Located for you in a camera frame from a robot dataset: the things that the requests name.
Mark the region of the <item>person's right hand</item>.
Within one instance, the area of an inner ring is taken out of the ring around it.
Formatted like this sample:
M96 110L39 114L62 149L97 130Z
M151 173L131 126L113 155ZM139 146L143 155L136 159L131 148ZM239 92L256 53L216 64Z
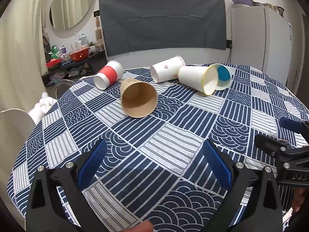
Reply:
M291 207L295 213L299 211L301 205L304 203L305 195L306 195L305 188L294 188Z

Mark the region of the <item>person's left hand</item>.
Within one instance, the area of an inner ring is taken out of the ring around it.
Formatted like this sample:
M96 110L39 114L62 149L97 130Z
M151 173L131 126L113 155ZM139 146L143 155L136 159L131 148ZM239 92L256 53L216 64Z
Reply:
M145 220L137 224L136 226L124 229L121 232L153 232L153 231L154 231L153 224L150 221Z

